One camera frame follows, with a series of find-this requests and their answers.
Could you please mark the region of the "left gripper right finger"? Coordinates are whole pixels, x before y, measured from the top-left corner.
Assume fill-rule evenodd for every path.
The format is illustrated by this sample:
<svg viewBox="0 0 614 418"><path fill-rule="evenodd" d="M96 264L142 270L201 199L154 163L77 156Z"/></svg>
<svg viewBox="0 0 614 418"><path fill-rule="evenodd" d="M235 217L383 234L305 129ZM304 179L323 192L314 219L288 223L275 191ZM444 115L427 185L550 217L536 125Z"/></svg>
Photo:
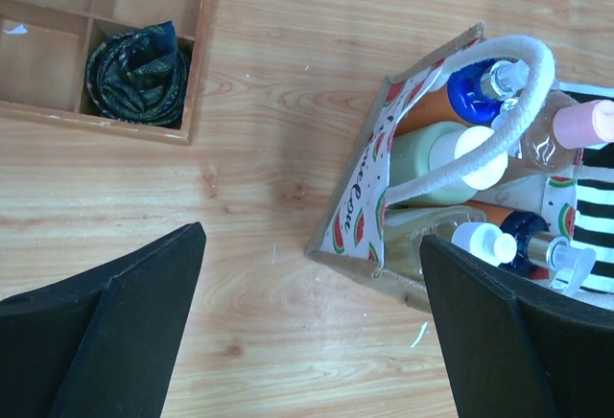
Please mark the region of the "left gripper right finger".
<svg viewBox="0 0 614 418"><path fill-rule="evenodd" d="M610 417L613 313L489 265L437 237L420 246L460 417Z"/></svg>

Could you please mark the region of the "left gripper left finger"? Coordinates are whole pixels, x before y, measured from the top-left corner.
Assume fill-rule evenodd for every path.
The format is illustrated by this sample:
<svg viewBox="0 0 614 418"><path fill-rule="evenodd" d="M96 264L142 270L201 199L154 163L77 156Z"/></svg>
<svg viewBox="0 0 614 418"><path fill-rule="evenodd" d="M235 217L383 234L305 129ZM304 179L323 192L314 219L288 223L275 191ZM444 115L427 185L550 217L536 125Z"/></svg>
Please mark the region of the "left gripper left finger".
<svg viewBox="0 0 614 418"><path fill-rule="evenodd" d="M188 223L1 302L4 417L158 417L201 272Z"/></svg>

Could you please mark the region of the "black white striped cloth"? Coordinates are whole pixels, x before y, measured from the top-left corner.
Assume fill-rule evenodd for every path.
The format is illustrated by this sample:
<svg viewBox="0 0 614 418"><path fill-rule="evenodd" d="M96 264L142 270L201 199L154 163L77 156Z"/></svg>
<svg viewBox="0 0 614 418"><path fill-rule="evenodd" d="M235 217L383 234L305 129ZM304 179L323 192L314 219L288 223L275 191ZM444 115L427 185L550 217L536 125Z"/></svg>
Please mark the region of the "black white striped cloth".
<svg viewBox="0 0 614 418"><path fill-rule="evenodd" d="M613 87L560 81L558 88L580 103L613 101ZM582 162L593 168L613 169L613 143L588 147ZM613 311L613 183L581 180L577 196L572 244L593 248L597 261L574 298Z"/></svg>

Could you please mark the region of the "clear bottle pink cap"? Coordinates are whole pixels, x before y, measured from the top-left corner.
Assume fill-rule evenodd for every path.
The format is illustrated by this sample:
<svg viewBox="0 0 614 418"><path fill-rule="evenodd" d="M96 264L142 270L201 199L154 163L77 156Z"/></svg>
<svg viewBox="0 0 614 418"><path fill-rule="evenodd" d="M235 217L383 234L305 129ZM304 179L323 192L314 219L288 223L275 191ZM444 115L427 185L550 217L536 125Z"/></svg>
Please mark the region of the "clear bottle pink cap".
<svg viewBox="0 0 614 418"><path fill-rule="evenodd" d="M578 103L552 91L520 141L521 163L553 173L574 165L586 147L613 141L613 102Z"/></svg>

